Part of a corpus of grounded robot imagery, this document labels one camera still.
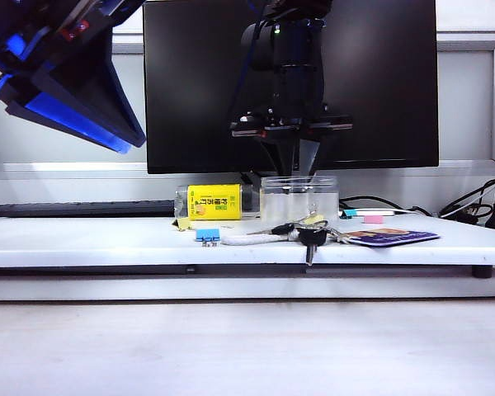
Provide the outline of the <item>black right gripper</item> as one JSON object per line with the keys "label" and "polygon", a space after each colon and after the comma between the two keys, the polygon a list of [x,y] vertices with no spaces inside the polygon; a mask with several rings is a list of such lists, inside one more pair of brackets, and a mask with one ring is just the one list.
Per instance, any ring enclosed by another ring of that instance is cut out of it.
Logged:
{"label": "black right gripper", "polygon": [[295,145],[299,141],[299,171],[314,174],[314,163],[322,137],[353,128],[350,115],[330,115],[322,105],[321,115],[313,119],[279,117],[273,108],[248,111],[230,123],[234,138],[260,139],[278,174],[291,174],[295,163]]}

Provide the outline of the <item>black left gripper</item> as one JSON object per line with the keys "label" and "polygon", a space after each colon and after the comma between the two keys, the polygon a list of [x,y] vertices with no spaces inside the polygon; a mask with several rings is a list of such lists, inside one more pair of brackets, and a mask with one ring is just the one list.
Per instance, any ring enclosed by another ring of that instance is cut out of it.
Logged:
{"label": "black left gripper", "polygon": [[112,63],[140,1],[0,1],[0,102],[12,115],[117,153],[146,136]]}

